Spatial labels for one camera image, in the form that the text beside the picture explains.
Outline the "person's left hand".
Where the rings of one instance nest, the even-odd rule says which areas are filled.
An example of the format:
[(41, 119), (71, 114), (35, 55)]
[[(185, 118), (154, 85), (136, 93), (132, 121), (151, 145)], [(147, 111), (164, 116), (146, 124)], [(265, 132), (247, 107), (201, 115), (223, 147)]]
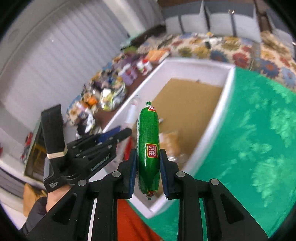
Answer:
[(50, 209), (71, 189), (70, 185), (64, 185), (53, 192), (49, 192), (47, 196), (46, 212)]

